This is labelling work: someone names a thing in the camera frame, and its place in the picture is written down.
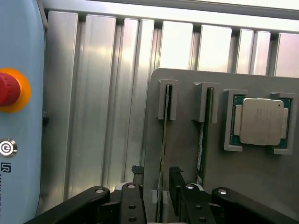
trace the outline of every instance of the emergency stop button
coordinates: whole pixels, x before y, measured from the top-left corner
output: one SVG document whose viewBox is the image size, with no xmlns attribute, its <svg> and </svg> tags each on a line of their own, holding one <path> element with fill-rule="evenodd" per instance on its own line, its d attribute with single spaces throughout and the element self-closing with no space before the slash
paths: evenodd
<svg viewBox="0 0 299 224">
<path fill-rule="evenodd" d="M 14 105 L 21 96 L 21 84 L 19 81 L 7 74 L 0 72 L 0 107 Z"/>
</svg>

